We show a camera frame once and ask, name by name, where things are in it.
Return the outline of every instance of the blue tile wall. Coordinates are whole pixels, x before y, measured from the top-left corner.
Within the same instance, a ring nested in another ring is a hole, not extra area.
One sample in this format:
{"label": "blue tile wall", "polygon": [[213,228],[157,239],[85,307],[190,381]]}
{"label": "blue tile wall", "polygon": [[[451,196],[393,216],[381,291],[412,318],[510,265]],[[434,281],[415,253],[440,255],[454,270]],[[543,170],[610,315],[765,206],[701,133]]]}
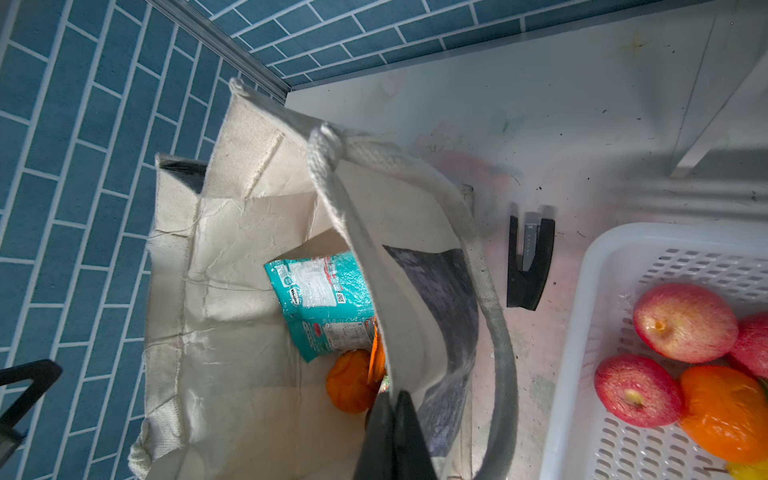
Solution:
{"label": "blue tile wall", "polygon": [[296,86],[659,0],[188,1]]}
{"label": "blue tile wall", "polygon": [[[28,436],[0,480],[126,480],[144,417],[154,155],[207,161],[229,78],[254,83],[144,0],[0,4],[0,368],[64,369],[18,424]],[[250,26],[232,15],[219,24]],[[27,385],[0,388],[0,408]]]}

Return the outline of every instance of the orange fruit in bag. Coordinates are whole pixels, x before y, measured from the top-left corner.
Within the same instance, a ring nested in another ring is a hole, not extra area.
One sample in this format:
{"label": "orange fruit in bag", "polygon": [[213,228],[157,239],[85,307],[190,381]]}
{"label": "orange fruit in bag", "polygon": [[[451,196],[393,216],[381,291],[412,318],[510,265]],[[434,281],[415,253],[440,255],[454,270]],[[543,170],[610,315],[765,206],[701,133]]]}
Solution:
{"label": "orange fruit in bag", "polygon": [[373,406],[379,385],[368,384],[371,354],[367,350],[344,352],[326,377],[326,392],[342,412],[362,413]]}
{"label": "orange fruit in bag", "polygon": [[768,399],[754,379],[726,366],[695,366],[680,377],[680,427],[728,462],[768,458]]}

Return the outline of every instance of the white plastic basket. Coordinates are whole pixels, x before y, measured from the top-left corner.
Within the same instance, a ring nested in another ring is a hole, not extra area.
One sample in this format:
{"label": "white plastic basket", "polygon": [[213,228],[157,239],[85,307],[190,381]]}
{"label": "white plastic basket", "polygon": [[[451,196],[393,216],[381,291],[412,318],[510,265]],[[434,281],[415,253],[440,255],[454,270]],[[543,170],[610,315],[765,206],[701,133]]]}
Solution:
{"label": "white plastic basket", "polygon": [[657,360],[673,376],[687,364],[646,346],[632,307],[665,281],[697,283],[725,298],[740,318],[768,303],[768,227],[714,222],[703,226],[632,223],[589,247],[581,267],[554,394],[540,480],[707,480],[723,460],[675,425],[632,427],[608,413],[594,391],[598,363],[617,353]]}

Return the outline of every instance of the teal snack bag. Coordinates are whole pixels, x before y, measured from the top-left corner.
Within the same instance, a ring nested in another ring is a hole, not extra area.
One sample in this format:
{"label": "teal snack bag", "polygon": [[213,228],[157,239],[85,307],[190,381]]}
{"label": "teal snack bag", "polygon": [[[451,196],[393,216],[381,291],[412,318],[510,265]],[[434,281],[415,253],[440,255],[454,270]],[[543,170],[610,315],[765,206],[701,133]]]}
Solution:
{"label": "teal snack bag", "polygon": [[352,252],[264,266],[293,344],[307,362],[373,343],[373,302]]}

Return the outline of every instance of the red apple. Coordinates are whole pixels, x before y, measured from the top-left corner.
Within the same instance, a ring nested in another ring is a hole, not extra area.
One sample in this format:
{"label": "red apple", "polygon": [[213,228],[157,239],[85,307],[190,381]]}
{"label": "red apple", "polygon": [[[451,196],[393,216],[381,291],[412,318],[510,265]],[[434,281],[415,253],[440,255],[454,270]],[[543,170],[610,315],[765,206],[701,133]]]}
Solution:
{"label": "red apple", "polygon": [[768,378],[768,312],[741,319],[739,338],[730,356],[753,375]]}
{"label": "red apple", "polygon": [[683,393],[661,365],[624,353],[603,360],[594,388],[605,408],[630,425],[660,427],[680,418]]}
{"label": "red apple", "polygon": [[736,316],[719,295],[686,283],[648,290],[634,306],[634,329],[661,355],[688,363],[720,358],[739,335]]}

